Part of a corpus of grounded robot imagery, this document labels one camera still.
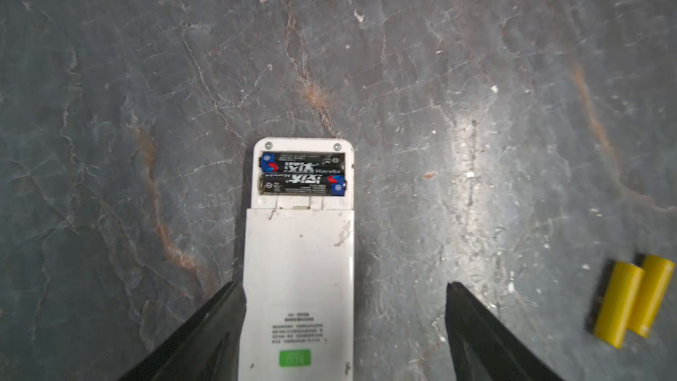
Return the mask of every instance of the gray marble countertop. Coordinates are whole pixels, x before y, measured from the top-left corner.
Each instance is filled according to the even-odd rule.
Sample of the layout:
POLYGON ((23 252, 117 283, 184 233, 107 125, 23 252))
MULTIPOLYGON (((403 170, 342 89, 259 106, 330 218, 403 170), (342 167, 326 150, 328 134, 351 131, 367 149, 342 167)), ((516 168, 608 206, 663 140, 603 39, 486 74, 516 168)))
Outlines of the gray marble countertop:
POLYGON ((355 146, 356 380, 451 380, 462 281, 566 380, 668 380, 585 330, 677 259, 676 0, 0 0, 0 379, 114 380, 241 276, 251 148, 355 146))

